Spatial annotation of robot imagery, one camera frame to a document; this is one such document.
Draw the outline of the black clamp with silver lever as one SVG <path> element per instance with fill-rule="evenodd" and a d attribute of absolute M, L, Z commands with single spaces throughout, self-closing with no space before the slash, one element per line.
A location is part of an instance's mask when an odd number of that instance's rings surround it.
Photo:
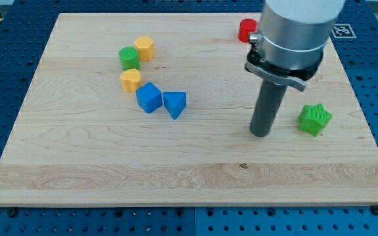
<path fill-rule="evenodd" d="M 307 86 L 307 81 L 318 71 L 322 59 L 323 53 L 321 52 L 318 61 L 311 66 L 303 69 L 285 69 L 269 64 L 259 55 L 257 50 L 251 47 L 251 50 L 247 54 L 245 69 L 249 73 L 253 73 L 266 81 L 293 87 L 303 92 Z"/>

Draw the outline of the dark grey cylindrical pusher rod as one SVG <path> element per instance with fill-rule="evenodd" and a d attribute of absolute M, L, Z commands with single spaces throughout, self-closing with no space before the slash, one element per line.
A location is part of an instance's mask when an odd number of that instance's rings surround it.
<path fill-rule="evenodd" d="M 264 80 L 251 118 L 249 130 L 258 137 L 269 134 L 287 87 Z"/>

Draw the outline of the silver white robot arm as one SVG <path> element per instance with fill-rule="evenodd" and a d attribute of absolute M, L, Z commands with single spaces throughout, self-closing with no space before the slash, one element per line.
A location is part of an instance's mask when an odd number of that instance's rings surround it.
<path fill-rule="evenodd" d="M 317 72 L 345 0 L 267 0 L 245 69 L 262 79 L 249 130 L 269 134 L 288 87 L 304 91 Z"/>

